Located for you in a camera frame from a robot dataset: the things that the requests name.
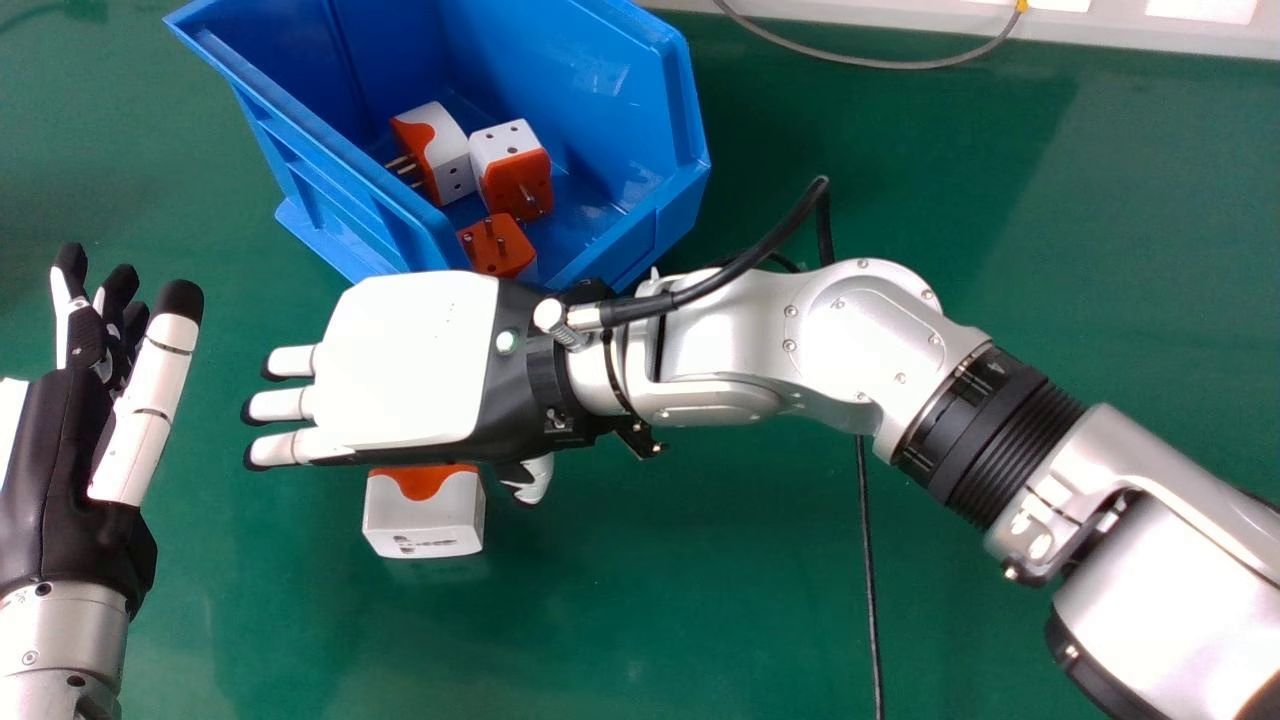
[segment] white wall edge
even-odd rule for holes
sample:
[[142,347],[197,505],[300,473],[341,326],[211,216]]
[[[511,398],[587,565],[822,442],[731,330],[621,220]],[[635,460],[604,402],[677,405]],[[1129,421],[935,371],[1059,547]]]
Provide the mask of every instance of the white wall edge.
[[[710,0],[639,0],[652,9],[719,13]],[[993,35],[1009,6],[961,0],[731,0],[751,17]],[[1280,0],[1260,0],[1247,26],[1152,18],[1146,0],[1094,0],[1088,13],[1030,10],[1011,37],[1230,58],[1280,60]]]

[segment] green table surface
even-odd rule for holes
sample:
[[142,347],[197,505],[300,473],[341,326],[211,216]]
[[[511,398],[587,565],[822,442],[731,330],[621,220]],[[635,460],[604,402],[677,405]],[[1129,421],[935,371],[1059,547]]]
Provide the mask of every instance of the green table surface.
[[[317,340],[346,282],[271,218],[229,90],[161,23],[174,6],[0,5],[0,372],[51,363],[61,242],[91,281],[128,260],[145,292],[183,275],[209,299],[147,498],[161,556],[127,717],[869,717],[847,437],[664,432],[645,464],[608,439],[563,454],[534,510],[492,493],[481,555],[416,565],[361,537],[362,470],[242,469],[261,357]],[[1015,42],[884,73],[669,18],[713,170],[664,270],[749,243],[827,173],[841,255],[914,268],[1083,401],[1280,495],[1277,65]],[[902,58],[973,44],[788,29]],[[872,482],[888,716],[1097,717],[1043,647],[1050,594],[1006,583],[904,475]]]

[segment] robotic arm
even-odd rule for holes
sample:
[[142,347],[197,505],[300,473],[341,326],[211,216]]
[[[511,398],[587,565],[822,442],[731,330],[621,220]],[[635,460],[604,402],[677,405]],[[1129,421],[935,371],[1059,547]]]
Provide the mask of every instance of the robotic arm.
[[901,265],[719,273],[654,275],[631,299],[462,272],[366,279],[320,343],[268,357],[269,378],[312,384],[259,393],[246,419],[314,424],[257,439],[246,462],[490,462],[536,502],[552,452],[604,433],[644,457],[662,450],[654,427],[804,415],[873,436],[986,533],[1010,580],[1064,578],[1046,639],[1107,714],[1280,716],[1275,509],[947,319]]
[[118,719],[129,621],[155,580],[140,514],[169,437],[204,310],[166,284],[154,315],[118,266],[95,300],[88,261],[50,270],[56,369],[0,379],[0,716]]

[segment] blue plastic bin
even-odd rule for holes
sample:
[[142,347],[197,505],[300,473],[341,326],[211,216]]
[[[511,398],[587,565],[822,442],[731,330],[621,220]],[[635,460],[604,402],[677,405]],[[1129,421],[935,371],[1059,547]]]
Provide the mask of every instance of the blue plastic bin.
[[383,165],[388,119],[438,100],[466,132],[526,118],[554,164],[527,279],[622,288],[694,224],[710,170],[684,37],[626,0],[200,0],[165,18],[230,82],[275,211],[352,282],[468,268],[443,210]]

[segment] gray cable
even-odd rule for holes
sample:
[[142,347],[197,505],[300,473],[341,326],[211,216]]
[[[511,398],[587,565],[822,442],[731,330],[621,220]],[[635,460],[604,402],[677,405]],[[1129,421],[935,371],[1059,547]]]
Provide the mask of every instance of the gray cable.
[[974,47],[968,53],[961,53],[959,55],[952,55],[951,58],[941,58],[937,60],[877,60],[874,58],[859,58],[856,55],[841,55],[840,53],[831,53],[827,50],[819,50],[817,47],[810,47],[808,45],[801,45],[794,40],[787,40],[780,35],[774,35],[763,27],[755,24],[754,22],[746,19],[742,14],[730,6],[728,0],[712,0],[717,8],[721,9],[731,20],[742,26],[744,29],[762,37],[774,45],[781,45],[787,50],[800,53],[801,55],[808,55],[810,58],[817,58],[819,60],[828,60],[831,63],[840,63],[844,65],[858,65],[860,68],[876,68],[881,70],[936,70],[938,68],[950,68],[952,65],[959,65],[960,63],[968,63],[974,58],[980,58],[987,53],[991,53],[1001,42],[1004,42],[1009,33],[1014,32],[1014,26],[1018,24],[1018,19],[1023,17],[1024,5],[1018,3],[1014,5],[1014,14],[1010,15],[1009,22],[1005,23],[1005,29],[1000,31],[998,35],[988,40],[980,47]]

